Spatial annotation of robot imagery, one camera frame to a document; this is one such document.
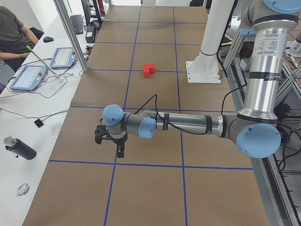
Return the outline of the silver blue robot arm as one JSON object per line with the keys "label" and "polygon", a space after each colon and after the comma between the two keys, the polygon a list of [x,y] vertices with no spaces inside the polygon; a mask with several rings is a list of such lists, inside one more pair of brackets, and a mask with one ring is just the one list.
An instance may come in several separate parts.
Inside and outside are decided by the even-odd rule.
{"label": "silver blue robot arm", "polygon": [[242,8],[241,34],[255,33],[244,105],[236,115],[191,115],[161,113],[139,109],[127,113],[118,105],[103,109],[95,130],[95,142],[111,140],[116,154],[124,157],[128,135],[152,138],[155,129],[179,130],[193,135],[215,134],[235,143],[252,158],[274,154],[281,143],[276,129],[274,104],[287,36],[298,24],[301,3],[298,0],[246,0]]}

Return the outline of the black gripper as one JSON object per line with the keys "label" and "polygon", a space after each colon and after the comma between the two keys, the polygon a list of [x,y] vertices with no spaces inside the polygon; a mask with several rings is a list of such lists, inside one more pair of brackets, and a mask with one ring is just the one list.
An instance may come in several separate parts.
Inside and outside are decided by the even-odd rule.
{"label": "black gripper", "polygon": [[109,132],[111,140],[117,144],[116,155],[118,158],[124,158],[125,156],[125,142],[128,139],[128,134],[125,133],[118,133],[113,134]]}

